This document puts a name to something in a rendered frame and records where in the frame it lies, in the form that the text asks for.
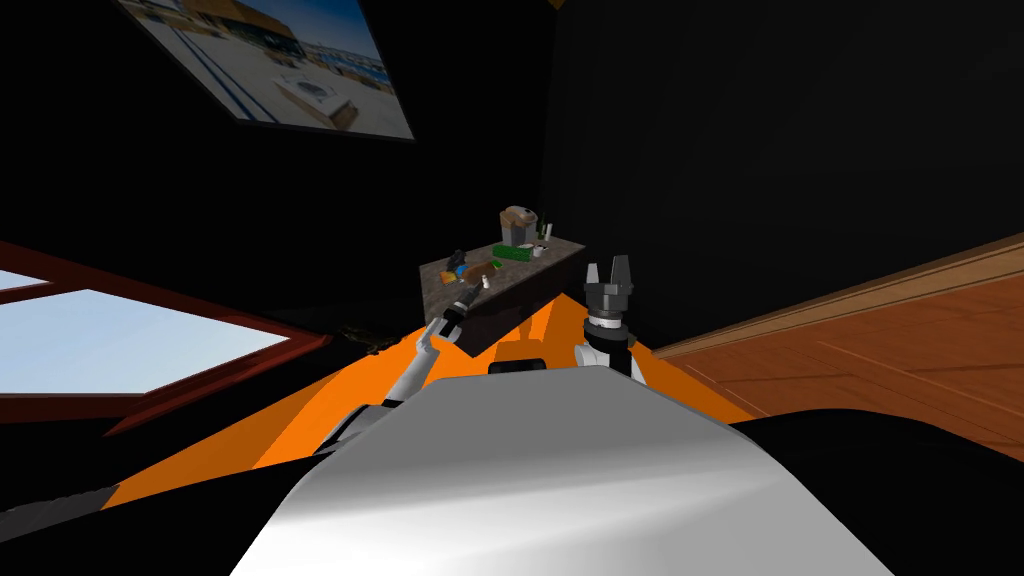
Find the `dark stone-topped table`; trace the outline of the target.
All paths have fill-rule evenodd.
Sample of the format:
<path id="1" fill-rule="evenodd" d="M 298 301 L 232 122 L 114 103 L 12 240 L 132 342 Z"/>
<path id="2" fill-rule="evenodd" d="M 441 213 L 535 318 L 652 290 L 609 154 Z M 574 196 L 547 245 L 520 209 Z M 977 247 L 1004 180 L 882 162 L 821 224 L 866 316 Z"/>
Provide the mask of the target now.
<path id="1" fill-rule="evenodd" d="M 544 245 L 548 249 L 529 262 L 495 257 L 493 247 L 496 244 L 468 250 L 466 263 L 470 266 L 492 260 L 502 262 L 502 266 L 494 271 L 495 278 L 488 275 L 490 288 L 481 291 L 461 323 L 462 333 L 455 344 L 467 356 L 483 354 L 564 292 L 577 278 L 574 273 L 586 269 L 583 245 L 554 237 Z M 447 259 L 422 264 L 418 270 L 427 323 L 440 316 L 465 289 L 458 281 L 450 285 L 442 283 L 440 273 Z"/>

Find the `framed landscape picture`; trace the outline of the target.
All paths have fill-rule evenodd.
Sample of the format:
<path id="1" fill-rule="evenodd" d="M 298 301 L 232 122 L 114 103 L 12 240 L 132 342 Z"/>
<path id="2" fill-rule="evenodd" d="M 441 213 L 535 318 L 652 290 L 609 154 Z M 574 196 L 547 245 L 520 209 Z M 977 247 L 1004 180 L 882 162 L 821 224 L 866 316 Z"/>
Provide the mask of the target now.
<path id="1" fill-rule="evenodd" d="M 411 141 L 360 0 L 113 0 L 232 118 Z"/>

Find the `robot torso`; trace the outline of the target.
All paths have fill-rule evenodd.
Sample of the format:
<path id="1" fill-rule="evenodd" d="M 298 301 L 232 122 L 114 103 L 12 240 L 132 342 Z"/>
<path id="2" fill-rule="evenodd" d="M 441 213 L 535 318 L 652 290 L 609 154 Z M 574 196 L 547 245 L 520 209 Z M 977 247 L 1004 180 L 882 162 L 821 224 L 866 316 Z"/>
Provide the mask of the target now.
<path id="1" fill-rule="evenodd" d="M 742 434 L 606 367 L 340 427 L 230 576 L 893 576 Z"/>

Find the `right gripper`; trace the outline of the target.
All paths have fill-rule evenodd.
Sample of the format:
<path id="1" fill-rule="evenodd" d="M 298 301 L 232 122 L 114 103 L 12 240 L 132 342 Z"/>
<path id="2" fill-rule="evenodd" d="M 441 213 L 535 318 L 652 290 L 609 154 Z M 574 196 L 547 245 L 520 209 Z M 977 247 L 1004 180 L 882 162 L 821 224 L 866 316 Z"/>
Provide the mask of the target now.
<path id="1" fill-rule="evenodd" d="M 622 320 L 629 307 L 629 298 L 634 284 L 627 255 L 615 255 L 611 270 L 611 282 L 601 283 L 598 264 L 587 266 L 584 284 L 587 312 L 590 317 L 602 320 Z"/>

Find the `grey and brown coffee machine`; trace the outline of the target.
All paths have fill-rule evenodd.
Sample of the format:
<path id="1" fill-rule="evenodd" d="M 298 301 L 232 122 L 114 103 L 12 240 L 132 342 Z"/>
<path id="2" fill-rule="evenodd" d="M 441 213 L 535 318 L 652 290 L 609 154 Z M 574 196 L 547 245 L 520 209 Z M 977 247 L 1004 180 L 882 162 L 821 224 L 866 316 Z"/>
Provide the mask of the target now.
<path id="1" fill-rule="evenodd" d="M 538 238 L 538 214 L 522 206 L 509 206 L 499 214 L 504 245 L 519 247 Z"/>

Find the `orange rug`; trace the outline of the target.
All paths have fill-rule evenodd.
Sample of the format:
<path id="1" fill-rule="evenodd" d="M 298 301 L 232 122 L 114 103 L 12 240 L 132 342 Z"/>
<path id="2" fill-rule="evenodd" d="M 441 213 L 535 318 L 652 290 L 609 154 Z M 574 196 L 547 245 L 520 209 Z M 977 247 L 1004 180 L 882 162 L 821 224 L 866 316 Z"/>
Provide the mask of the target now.
<path id="1" fill-rule="evenodd" d="M 575 366 L 573 347 L 582 343 L 585 308 L 558 296 L 480 356 L 470 358 L 455 344 L 432 340 L 439 358 L 427 381 L 484 374 L 494 361 L 540 357 L 550 368 Z M 199 483 L 305 457 L 336 424 L 364 404 L 376 404 L 415 356 L 422 335 L 371 356 L 246 417 L 193 446 L 123 480 L 111 506 Z M 726 423 L 761 418 L 764 411 L 718 386 L 702 373 L 690 375 L 654 357 L 642 344 L 633 348 L 648 385 Z"/>

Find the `red-framed window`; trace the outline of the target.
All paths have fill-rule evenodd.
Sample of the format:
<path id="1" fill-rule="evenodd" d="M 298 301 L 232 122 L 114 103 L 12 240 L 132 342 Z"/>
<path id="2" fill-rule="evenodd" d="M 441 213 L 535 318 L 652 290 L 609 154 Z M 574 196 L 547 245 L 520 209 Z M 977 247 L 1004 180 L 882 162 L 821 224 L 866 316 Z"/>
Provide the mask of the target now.
<path id="1" fill-rule="evenodd" d="M 0 241 L 0 421 L 126 430 L 317 349 L 315 334 Z"/>

